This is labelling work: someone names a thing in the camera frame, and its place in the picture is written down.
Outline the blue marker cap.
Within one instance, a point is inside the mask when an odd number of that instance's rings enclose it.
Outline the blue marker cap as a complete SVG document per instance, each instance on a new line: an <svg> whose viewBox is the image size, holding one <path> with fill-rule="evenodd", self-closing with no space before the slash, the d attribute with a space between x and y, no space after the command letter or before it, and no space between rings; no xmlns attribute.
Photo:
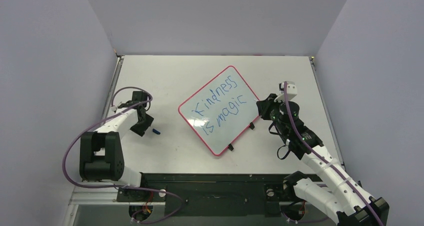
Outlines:
<svg viewBox="0 0 424 226"><path fill-rule="evenodd" d="M161 132L160 131L158 131L157 129L155 129L155 128L153 128L152 129L152 131L155 133L155 134L157 134L157 135L160 135L161 134Z"/></svg>

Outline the pink framed whiteboard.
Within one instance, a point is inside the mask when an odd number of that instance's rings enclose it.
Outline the pink framed whiteboard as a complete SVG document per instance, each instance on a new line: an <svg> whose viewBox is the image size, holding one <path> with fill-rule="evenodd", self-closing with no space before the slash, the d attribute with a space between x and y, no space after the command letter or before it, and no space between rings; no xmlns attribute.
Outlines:
<svg viewBox="0 0 424 226"><path fill-rule="evenodd" d="M222 155L258 118L258 96L232 65L178 107L178 113L214 156Z"/></svg>

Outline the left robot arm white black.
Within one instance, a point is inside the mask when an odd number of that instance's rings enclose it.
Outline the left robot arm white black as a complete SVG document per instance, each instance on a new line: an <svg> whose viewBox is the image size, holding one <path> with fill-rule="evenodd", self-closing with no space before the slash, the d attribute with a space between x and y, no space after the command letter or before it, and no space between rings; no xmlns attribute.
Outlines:
<svg viewBox="0 0 424 226"><path fill-rule="evenodd" d="M145 135L154 121L147 113L152 99L148 92L134 90L131 100L116 106L115 114L102 126L81 135L79 174L83 180L117 184L121 193L129 193L136 201L150 196L144 174L125 165L121 140L128 132Z"/></svg>

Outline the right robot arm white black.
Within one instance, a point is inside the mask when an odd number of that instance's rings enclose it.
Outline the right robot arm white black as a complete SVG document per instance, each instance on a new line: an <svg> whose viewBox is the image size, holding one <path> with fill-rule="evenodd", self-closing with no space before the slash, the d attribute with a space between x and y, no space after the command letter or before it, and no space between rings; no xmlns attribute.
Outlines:
<svg viewBox="0 0 424 226"><path fill-rule="evenodd" d="M289 153L293 153L321 179L321 187L306 174L296 171L285 177L282 193L295 203L305 201L320 210L338 226L385 226L390 206L364 190L343 169L323 141L299 118L300 107L278 100L272 93L256 102L258 115L271 121Z"/></svg>

